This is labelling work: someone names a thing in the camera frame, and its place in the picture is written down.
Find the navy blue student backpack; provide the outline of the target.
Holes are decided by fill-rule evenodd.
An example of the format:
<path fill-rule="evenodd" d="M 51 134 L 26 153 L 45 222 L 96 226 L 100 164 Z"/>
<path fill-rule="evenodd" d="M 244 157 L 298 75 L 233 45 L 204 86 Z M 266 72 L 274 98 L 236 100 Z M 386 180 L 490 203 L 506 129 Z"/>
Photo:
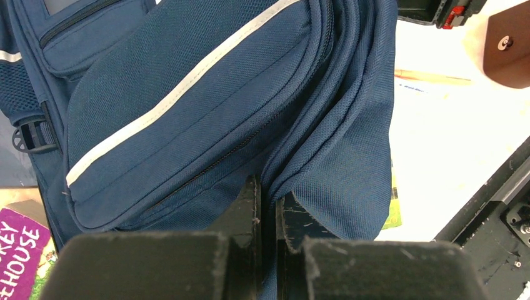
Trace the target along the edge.
<path fill-rule="evenodd" d="M 2 1 L 1 112 L 58 254 L 82 234 L 202 231 L 261 185 L 338 238 L 389 214 L 396 1 Z"/>

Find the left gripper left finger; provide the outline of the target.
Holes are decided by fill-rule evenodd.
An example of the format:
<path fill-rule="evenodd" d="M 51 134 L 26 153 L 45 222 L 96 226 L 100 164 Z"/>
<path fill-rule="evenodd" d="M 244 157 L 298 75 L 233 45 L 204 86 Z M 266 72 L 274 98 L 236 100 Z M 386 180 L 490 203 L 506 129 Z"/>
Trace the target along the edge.
<path fill-rule="evenodd" d="M 202 231 L 82 234 L 59 253 L 41 299 L 257 299 L 261 185 L 246 179 Z"/>

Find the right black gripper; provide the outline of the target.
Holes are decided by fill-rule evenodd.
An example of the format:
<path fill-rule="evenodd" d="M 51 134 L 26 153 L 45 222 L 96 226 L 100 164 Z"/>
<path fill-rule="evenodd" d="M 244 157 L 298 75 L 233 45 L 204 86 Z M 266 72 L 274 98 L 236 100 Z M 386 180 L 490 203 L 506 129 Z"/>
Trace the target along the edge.
<path fill-rule="evenodd" d="M 397 0 L 398 19 L 438 29 L 465 25 L 479 14 L 486 0 Z"/>

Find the purple treehouse children's book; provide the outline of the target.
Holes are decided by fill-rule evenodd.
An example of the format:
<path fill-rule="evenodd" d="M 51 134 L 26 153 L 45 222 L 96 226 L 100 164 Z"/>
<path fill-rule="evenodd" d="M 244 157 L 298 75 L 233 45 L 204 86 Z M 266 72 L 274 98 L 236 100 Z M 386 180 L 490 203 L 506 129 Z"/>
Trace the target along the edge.
<path fill-rule="evenodd" d="M 56 260 L 46 226 L 1 209 L 1 299 L 39 299 Z"/>

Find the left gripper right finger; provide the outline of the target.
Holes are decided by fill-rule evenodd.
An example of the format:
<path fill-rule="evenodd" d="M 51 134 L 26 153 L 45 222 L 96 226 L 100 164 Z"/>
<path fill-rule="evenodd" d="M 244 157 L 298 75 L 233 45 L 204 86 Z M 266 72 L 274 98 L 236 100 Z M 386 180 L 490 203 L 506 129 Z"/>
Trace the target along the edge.
<path fill-rule="evenodd" d="M 288 194 L 276 204 L 279 299 L 487 299 L 448 242 L 352 241 L 326 230 Z"/>

